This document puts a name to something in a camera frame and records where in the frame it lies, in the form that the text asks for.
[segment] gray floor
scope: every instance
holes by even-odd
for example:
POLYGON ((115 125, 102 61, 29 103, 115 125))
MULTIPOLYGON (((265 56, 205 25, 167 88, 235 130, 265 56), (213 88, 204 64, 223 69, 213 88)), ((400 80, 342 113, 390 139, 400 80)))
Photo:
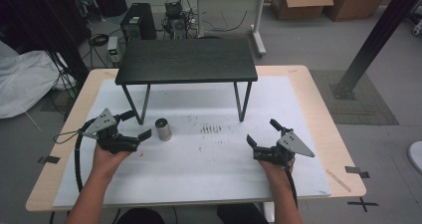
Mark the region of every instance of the gray floor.
MULTIPOLYGON (((166 0, 126 1, 160 5, 166 0)), ((162 6, 153 6, 156 13, 162 9, 162 6)), ((268 54, 262 58, 255 56, 255 62, 257 65, 305 65, 311 70, 346 70, 382 12, 383 8, 380 8, 370 19, 341 23, 331 22, 325 16, 282 22, 276 20, 266 6, 260 30, 268 54)), ((224 12, 228 27, 235 27, 243 14, 224 12)), ((250 38, 249 25, 253 18, 253 14, 248 13, 243 25, 233 32, 207 34, 250 38)), ((93 32, 108 34, 119 28, 117 20, 92 21, 93 32)), ((219 13, 207 13, 205 20, 214 27, 225 26, 219 13)), ((409 145, 422 139, 422 38, 412 36, 412 29, 410 22, 403 21, 367 71, 399 125, 337 126, 356 166, 369 173, 370 178, 363 179, 367 189, 363 200, 379 206, 367 206, 367 212, 364 212, 362 206, 347 204, 359 201, 358 197, 301 200, 300 211, 305 223, 422 223, 422 174, 407 158, 409 145)), ((88 49, 88 45, 81 45, 81 54, 88 49)), ((99 53, 106 58, 104 49, 99 49, 99 53)), ((90 59, 85 61, 90 67, 90 59)), ((94 67, 102 66, 94 55, 94 67)), ((39 102, 28 111, 42 130, 38 130, 25 114, 0 119, 0 223, 49 221, 50 213, 32 213, 25 209, 26 200, 43 168, 37 160, 50 153, 51 137, 59 133, 64 124, 59 113, 40 112, 43 103, 39 102)), ((157 210, 166 223, 175 223, 170 207, 157 210)), ((111 223, 115 211, 105 211, 104 223, 111 223)), ((183 206, 176 211, 179 223, 221 223, 214 206, 183 206)), ((65 216, 66 213, 58 213, 55 223, 62 223, 65 216)))

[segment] table leg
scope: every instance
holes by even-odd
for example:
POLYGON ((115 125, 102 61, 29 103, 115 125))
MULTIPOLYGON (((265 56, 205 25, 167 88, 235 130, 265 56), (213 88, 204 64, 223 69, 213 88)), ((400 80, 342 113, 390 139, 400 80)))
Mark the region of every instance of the table leg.
POLYGON ((133 100, 131 99, 131 96, 129 94, 129 91, 127 90, 127 87, 125 85, 121 85, 123 87, 124 94, 127 97, 127 100, 129 101, 130 107, 134 112, 134 116, 136 117, 137 123, 143 124, 143 121, 145 120, 145 113, 146 113, 146 107, 148 105, 148 99, 149 99, 149 90, 151 88, 151 85, 148 84, 146 87, 146 94, 145 99, 143 101, 143 108, 142 108, 142 116, 139 117, 139 114, 137 113, 136 107, 133 103, 133 100))
POLYGON ((261 22, 261 15, 263 12, 263 6, 264 6, 264 0, 258 0, 258 5, 257 5, 257 14, 255 16, 255 24, 251 25, 252 28, 252 35, 254 36, 254 40, 255 43, 257 45, 258 48, 258 53, 263 56, 267 53, 267 51, 265 50, 264 47, 264 43, 263 40, 261 38, 260 35, 260 22, 261 22))
POLYGON ((202 0, 196 0, 196 12, 198 13, 198 31, 197 31, 198 38, 204 36, 204 27, 202 26, 201 4, 202 4, 202 0))
POLYGON ((248 106, 249 94, 251 93, 252 82, 248 82, 248 87, 246 88, 245 100, 243 101, 243 108, 240 107, 239 100, 239 91, 237 88, 237 83, 234 83, 235 95, 236 95, 236 104, 238 107, 239 121, 242 122, 245 119, 246 107, 248 106))

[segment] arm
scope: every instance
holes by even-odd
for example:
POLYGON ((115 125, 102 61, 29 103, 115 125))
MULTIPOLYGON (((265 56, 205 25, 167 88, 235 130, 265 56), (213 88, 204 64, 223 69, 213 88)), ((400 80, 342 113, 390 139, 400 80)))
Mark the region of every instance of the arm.
POLYGON ((108 184, 117 171, 118 166, 130 155, 130 152, 121 151, 111 154, 96 145, 94 152, 93 169, 87 183, 82 189, 66 224, 100 223, 103 201, 108 184))
POLYGON ((288 176, 280 165, 267 161, 259 161, 264 168, 273 193, 276 224, 302 223, 301 215, 296 207, 288 176))

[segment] person's left hand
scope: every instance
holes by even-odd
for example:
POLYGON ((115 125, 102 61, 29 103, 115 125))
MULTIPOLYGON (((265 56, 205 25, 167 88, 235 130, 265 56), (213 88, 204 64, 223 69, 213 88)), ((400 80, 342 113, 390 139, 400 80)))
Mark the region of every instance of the person's left hand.
POLYGON ((121 151, 112 154, 103 150, 98 144, 94 151, 93 169, 90 176, 110 182, 120 164, 131 154, 128 151, 121 151))

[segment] black pole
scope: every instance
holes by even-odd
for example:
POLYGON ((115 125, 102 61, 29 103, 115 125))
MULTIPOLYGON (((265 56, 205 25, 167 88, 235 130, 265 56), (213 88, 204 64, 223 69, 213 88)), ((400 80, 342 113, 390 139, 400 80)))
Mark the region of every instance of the black pole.
POLYGON ((336 99, 354 99, 352 91, 356 87, 357 82, 397 29, 400 22, 408 15, 410 9, 418 1, 391 0, 344 76, 337 85, 331 87, 336 99))

